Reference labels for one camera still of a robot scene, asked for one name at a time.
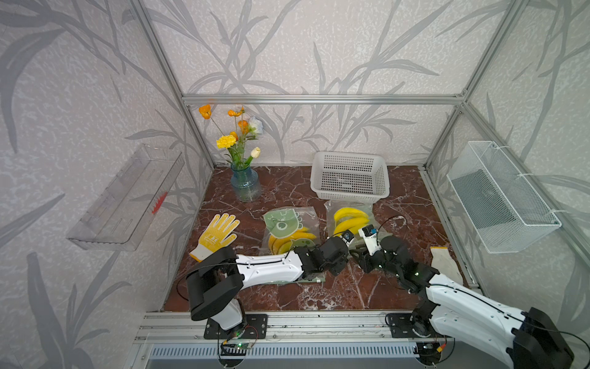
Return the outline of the yellow banana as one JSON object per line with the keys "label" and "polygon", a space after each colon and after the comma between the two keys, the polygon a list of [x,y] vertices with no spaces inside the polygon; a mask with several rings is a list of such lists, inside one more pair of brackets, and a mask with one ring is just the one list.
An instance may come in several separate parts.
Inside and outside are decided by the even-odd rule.
{"label": "yellow banana", "polygon": [[349,218],[369,218],[369,215],[358,208],[345,207],[337,210],[333,218],[339,224]]}
{"label": "yellow banana", "polygon": [[336,226],[333,235],[341,235],[346,230],[351,230],[356,235],[360,229],[367,226],[369,223],[369,218],[351,218],[339,223]]}

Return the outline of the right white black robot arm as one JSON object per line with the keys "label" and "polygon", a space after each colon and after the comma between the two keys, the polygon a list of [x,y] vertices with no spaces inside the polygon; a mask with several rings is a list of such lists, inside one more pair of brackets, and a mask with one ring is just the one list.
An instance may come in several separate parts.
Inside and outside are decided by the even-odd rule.
{"label": "right white black robot arm", "polygon": [[410,318],[421,337],[450,336],[510,368],[569,368],[575,355],[551,318],[534,307],[522,311],[465,288],[434,267],[415,261],[401,238],[372,236],[352,253],[367,273],[394,275],[421,299]]}

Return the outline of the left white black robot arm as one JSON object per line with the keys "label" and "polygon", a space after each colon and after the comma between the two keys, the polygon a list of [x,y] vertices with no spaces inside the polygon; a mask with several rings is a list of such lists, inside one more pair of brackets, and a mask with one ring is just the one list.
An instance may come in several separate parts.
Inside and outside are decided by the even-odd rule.
{"label": "left white black robot arm", "polygon": [[233,248],[222,248],[186,276],[191,319],[211,319],[223,331],[242,328],[246,320],[237,299],[240,291],[262,284],[310,280],[324,272],[336,276],[348,263],[353,240],[353,234],[345,231],[311,248],[295,247],[266,256],[238,255]]}

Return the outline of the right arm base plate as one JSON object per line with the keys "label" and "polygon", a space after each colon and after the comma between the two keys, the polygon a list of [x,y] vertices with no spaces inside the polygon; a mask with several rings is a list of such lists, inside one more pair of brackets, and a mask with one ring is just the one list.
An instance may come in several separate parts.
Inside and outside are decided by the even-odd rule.
{"label": "right arm base plate", "polygon": [[411,312],[390,312],[385,315],[385,324],[392,338],[422,338],[415,332]]}

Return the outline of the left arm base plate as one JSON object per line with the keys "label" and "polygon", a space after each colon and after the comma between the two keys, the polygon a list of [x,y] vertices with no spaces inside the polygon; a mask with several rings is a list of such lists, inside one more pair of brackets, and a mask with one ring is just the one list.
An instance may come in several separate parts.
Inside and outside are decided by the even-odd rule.
{"label": "left arm base plate", "polygon": [[224,330],[215,320],[209,318],[204,332],[204,339],[227,341],[230,341],[230,339],[264,339],[266,338],[267,321],[268,315],[266,314],[246,314],[244,323],[229,330]]}

